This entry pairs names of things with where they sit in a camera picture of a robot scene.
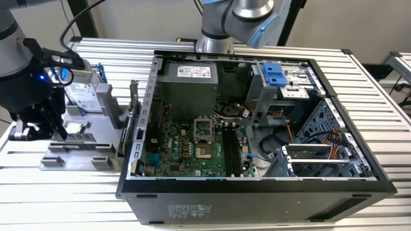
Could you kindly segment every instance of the slotted aluminum surface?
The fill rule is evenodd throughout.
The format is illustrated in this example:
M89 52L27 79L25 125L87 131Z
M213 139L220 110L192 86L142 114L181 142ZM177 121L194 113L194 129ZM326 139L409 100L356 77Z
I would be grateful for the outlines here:
M138 94L153 50L192 51L192 43L85 38L74 46L90 61L101 63L113 95L129 102L129 80L140 80ZM409 124L353 57L340 50L234 47L238 55L312 58L333 86L366 143L376 153L398 193L334 224L140 226L130 208L116 200L118 173L41 172L46 141L0 140L0 230L411 230L411 133Z
M390 65L404 80L411 83L411 53L390 52L381 63Z

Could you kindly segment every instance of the black connector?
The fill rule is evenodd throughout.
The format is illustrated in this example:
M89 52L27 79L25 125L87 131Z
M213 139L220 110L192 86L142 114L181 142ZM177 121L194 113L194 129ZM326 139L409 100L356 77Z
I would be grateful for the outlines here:
M137 140L142 139L144 131L138 128L137 130Z
M349 49L341 49L341 52L342 52L344 54L352 54L352 51L349 51Z
M402 57L401 54L400 54L398 52L396 52L396 51L389 52L389 54L390 54L393 57L397 57L397 58Z

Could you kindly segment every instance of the case label sticker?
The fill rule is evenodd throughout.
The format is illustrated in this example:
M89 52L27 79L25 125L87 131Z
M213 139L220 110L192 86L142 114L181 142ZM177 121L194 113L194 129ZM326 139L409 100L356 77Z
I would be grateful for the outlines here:
M208 66L178 66L177 77L210 78Z
M170 218L208 218L210 205L166 205Z
M244 112L242 112L242 117L248 118L248 115L249 115L249 111L245 109Z
M93 87L90 84L71 83L69 87L65 87L67 94L74 99L75 104L86 112L100 112L101 106Z

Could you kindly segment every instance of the circuit board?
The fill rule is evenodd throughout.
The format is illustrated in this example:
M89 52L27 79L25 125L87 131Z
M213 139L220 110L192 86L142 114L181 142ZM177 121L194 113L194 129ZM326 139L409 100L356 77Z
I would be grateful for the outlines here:
M197 132L206 134L206 124L197 124ZM252 160L244 159L244 150L249 149L244 127L236 128L236 135L242 176L253 177ZM194 143L193 124L168 123L158 166L149 169L145 175L153 177L226 177L221 126L214 126L212 143Z

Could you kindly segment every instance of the robotic arm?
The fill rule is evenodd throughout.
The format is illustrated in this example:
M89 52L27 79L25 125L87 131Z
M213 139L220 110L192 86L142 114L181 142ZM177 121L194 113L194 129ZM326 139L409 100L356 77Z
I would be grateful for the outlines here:
M201 38L196 51L232 53L232 38L261 48L273 37L278 16L273 0L204 0Z
M9 133L9 140L15 141L49 139L54 133L66 138L63 85L51 82L43 68L83 69L75 53L42 49L34 39L25 38L9 12L49 1L0 1L0 106L15 121Z
M43 140L53 134L65 140L61 114L63 87L70 82L53 83L45 68L85 68L79 56L66 46L66 52L50 51L34 39L25 38L9 12L49 1L53 0L0 0L0 106L15 121L9 133L9 140L15 141ZM202 13L197 52L232 53L230 37L253 48L273 37L278 20L273 0L204 0Z

